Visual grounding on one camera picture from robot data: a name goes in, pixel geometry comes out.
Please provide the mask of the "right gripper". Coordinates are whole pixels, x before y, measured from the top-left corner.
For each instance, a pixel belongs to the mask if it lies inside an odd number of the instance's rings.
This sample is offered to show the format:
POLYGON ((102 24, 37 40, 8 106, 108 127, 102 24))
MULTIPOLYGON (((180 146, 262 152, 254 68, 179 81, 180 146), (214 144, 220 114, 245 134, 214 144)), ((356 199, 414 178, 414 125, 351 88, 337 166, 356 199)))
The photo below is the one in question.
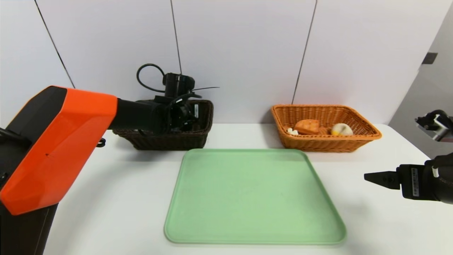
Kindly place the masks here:
POLYGON ((424 165, 400 165, 397 171, 365 173, 364 179, 391 190, 401 188, 406 199, 453 203, 452 153, 438 155, 424 165))

